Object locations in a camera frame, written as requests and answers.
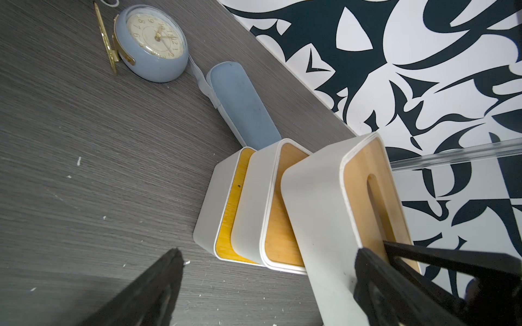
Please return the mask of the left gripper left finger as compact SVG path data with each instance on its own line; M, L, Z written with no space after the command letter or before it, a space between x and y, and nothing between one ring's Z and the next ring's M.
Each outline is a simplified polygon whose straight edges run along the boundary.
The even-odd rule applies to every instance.
M170 249L81 325L170 325L184 271L179 249Z

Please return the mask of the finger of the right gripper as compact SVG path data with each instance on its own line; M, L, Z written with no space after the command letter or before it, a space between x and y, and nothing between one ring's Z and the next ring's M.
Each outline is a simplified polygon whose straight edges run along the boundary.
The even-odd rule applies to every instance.
M391 265L466 325L521 324L521 260L505 253L435 249L384 242ZM404 259L471 276L465 298L449 293Z

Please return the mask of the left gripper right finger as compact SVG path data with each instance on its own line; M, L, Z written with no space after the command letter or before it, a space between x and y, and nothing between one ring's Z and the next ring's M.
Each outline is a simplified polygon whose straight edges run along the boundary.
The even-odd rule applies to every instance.
M355 260L354 300L370 325L463 325L370 249Z

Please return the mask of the yellow top tissue box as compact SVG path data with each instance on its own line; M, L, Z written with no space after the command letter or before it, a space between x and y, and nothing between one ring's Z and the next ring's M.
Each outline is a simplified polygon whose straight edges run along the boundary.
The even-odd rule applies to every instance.
M242 148L215 166L193 232L195 243L219 260L251 266L257 263L236 253L231 234L250 158L255 152Z

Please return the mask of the wood top tissue box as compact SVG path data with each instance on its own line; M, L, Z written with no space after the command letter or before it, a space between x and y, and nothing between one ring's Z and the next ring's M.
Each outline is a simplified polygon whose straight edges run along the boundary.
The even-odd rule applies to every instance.
M367 325L353 297L355 260L385 241L411 244L379 134L328 145L288 168L281 193L325 325Z
M282 198L281 178L310 155L291 139L252 154L231 234L238 255L271 270L307 274Z

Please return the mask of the blue glasses case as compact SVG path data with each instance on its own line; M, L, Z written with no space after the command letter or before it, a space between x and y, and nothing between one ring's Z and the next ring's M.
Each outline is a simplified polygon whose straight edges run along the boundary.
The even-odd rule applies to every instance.
M189 58L188 68L243 147L260 150L282 137L243 66L227 61L204 74Z

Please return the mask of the gold key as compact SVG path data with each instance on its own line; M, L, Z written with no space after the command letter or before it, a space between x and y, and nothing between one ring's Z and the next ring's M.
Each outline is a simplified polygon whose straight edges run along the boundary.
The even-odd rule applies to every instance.
M116 63L120 60L118 58L118 53L117 53L117 51L115 51L113 49L113 47L111 45L109 35L108 35L107 31L106 31L105 24L103 22L103 18L102 18L100 9L99 9L99 6L97 5L96 1L93 1L93 5L94 5L94 8L95 8L95 15L96 15L97 22L98 22L98 25L99 25L101 37L102 37L103 44L104 44L104 48L105 48L105 51L107 53L107 57L108 57L109 62L110 62L111 70L112 70L113 74L115 76L117 76L118 73L117 73Z

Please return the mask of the blue round alarm clock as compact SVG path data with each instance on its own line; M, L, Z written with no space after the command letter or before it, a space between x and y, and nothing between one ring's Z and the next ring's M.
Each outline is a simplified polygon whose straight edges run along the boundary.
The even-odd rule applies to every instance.
M188 45L180 26L150 5L133 5L119 13L112 41L116 58L149 82L173 81L188 64Z

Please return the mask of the aluminium frame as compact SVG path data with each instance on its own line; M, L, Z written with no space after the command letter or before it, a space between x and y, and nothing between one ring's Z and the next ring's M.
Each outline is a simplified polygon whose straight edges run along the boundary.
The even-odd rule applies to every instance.
M431 168L446 164L460 164L473 160L502 158L521 155L521 138L477 145L465 149L452 149L448 152L436 153L418 158L391 162L393 171L408 171L420 168Z

